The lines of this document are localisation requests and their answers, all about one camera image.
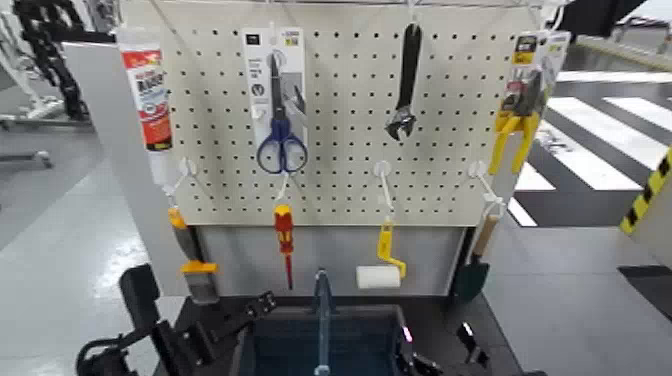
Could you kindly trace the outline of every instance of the pliers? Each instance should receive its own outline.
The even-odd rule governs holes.
[[[539,127],[539,114],[546,102],[541,84],[542,72],[534,70],[530,72],[527,84],[524,84],[521,93],[508,96],[502,103],[502,108],[495,120],[497,140],[492,150],[492,160],[488,168],[490,175],[497,174],[509,135],[517,131],[523,132],[523,142],[513,158],[511,172],[517,174],[523,167],[523,162],[525,162],[532,141],[534,141],[534,134]]]

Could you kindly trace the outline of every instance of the red screwdriver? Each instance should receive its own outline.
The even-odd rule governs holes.
[[[278,205],[275,207],[275,231],[278,233],[280,241],[280,253],[285,255],[285,269],[287,272],[287,285],[289,289],[294,288],[292,279],[292,252],[294,251],[294,239],[292,237],[292,208],[289,205]]]

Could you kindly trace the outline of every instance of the white pegboard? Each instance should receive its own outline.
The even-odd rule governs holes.
[[[384,130],[396,105],[401,41],[409,11],[399,5],[161,2],[125,4],[130,25],[159,27],[172,91],[179,157],[194,160],[197,184],[178,202],[190,224],[270,225],[281,176],[255,160],[239,30],[302,27],[306,34],[309,162],[286,195],[297,225],[379,225],[386,209],[372,168],[392,165],[400,225],[472,226],[482,188],[466,171],[488,162],[495,110],[514,36],[534,28],[526,7],[418,6],[423,29],[410,138]]]

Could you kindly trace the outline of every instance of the wooden handle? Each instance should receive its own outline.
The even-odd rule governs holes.
[[[494,215],[488,215],[485,218],[483,230],[481,230],[481,234],[478,236],[478,240],[476,240],[476,245],[474,245],[473,255],[478,257],[483,256],[485,247],[488,245],[488,241],[490,241],[490,237],[492,236],[492,231],[495,229],[495,225],[497,225],[498,221],[499,218]]]

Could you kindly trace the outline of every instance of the pedestrian crosswalk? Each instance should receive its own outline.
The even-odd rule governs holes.
[[[659,84],[672,82],[672,73],[565,71],[558,74],[557,81]]]
[[[668,82],[665,75],[656,77]],[[509,213],[521,226],[617,225],[667,153],[672,98],[591,94],[549,99],[546,120],[509,202]]]
[[[644,98],[604,98],[605,101],[672,132],[672,111]]]
[[[665,145],[579,99],[551,98],[548,107],[652,170],[667,152]]]
[[[642,188],[604,159],[545,120],[542,120],[539,126],[537,140],[545,150],[548,150],[592,189],[607,191]]]

